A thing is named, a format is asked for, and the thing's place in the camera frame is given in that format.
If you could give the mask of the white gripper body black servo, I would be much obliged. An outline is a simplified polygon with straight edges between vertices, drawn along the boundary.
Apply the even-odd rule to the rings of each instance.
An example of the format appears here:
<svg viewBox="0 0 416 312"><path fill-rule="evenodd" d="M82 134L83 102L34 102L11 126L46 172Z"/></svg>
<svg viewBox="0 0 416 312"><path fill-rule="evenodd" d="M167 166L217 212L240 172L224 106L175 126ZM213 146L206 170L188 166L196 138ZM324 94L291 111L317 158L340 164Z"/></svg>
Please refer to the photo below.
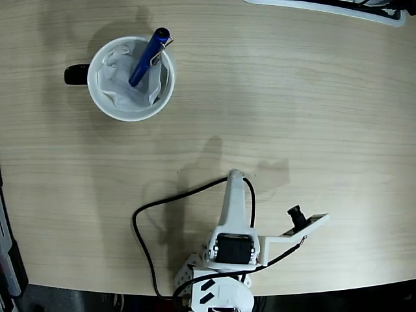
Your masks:
<svg viewBox="0 0 416 312"><path fill-rule="evenodd" d="M255 229L242 233L212 231L203 252L203 267L218 272L251 271L257 268L260 252Z"/></svg>

